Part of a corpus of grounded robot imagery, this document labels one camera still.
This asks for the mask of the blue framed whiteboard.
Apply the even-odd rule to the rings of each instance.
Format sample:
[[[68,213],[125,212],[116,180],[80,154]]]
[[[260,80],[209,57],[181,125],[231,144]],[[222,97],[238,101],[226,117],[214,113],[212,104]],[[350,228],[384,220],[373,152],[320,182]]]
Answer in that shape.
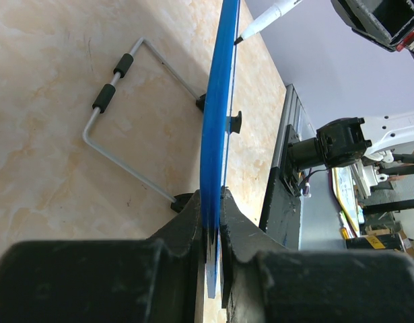
[[[205,237],[208,298],[216,297],[219,272],[221,189],[226,181],[228,135],[232,113],[234,69],[240,15],[239,1],[222,1],[207,84],[200,161],[201,219]]]

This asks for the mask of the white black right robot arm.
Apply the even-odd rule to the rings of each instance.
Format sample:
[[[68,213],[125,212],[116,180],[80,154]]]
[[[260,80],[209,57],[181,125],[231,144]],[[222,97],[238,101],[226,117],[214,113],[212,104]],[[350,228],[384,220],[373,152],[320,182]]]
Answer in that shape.
[[[414,60],[414,1],[333,1],[351,30],[388,52],[408,50]],[[284,165],[301,171],[324,165],[345,167],[362,157],[382,161],[386,152],[414,142],[414,113],[343,118],[319,128],[316,136],[289,142]]]

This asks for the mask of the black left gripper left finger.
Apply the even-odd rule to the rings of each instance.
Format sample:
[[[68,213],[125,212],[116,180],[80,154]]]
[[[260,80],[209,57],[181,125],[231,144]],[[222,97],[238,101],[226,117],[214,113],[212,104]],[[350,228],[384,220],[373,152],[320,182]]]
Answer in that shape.
[[[0,257],[0,322],[201,322],[200,194],[144,240],[18,242]]]

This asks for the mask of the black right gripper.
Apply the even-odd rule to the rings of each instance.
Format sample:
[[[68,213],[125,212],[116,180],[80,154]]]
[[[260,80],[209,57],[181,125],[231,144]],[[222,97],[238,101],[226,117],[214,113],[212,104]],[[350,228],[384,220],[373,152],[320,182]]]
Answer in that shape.
[[[389,52],[414,53],[413,0],[333,0],[331,4],[361,37]]]

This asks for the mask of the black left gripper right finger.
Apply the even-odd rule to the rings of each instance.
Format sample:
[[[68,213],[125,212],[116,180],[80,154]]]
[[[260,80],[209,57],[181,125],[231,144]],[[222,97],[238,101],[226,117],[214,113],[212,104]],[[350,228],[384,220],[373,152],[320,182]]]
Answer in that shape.
[[[414,322],[414,260],[395,251],[291,251],[221,192],[228,322]]]

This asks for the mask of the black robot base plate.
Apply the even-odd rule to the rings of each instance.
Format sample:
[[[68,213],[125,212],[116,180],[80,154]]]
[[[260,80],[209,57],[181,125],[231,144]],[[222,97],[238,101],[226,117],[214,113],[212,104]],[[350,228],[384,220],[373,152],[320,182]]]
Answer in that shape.
[[[270,238],[290,250],[300,248],[302,199],[289,191],[288,185],[283,181],[283,173],[287,146],[298,141],[292,125],[279,130],[258,225]]]

